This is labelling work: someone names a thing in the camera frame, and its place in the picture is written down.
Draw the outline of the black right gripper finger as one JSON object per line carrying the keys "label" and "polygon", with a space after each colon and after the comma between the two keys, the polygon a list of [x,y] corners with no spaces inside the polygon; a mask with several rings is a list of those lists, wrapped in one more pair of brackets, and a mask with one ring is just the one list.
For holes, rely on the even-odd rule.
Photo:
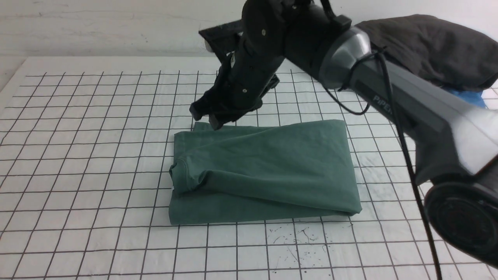
{"label": "black right gripper finger", "polygon": [[207,99],[198,99],[190,105],[189,112],[195,121],[200,121],[204,116],[216,118],[217,109],[217,102]]}
{"label": "black right gripper finger", "polygon": [[209,124],[216,131],[227,123],[236,122],[248,112],[249,110],[210,109],[208,113]]}

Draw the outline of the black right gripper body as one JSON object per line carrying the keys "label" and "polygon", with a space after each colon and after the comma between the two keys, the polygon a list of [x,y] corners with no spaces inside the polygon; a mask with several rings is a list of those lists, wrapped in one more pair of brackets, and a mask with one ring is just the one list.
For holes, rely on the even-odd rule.
{"label": "black right gripper body", "polygon": [[222,63],[213,87],[202,97],[202,114],[242,117],[256,110],[283,60],[283,56],[258,53],[242,37],[234,53]]}

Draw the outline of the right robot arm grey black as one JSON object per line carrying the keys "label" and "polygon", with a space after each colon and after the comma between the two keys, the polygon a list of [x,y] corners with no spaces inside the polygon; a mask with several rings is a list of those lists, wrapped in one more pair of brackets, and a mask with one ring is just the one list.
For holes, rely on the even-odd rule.
{"label": "right robot arm grey black", "polygon": [[192,103],[213,129],[259,109],[284,59],[329,89],[353,90],[396,126],[413,192],[433,235],[497,268],[497,112],[471,105],[386,62],[327,0],[247,0],[242,18],[200,30],[221,67]]}

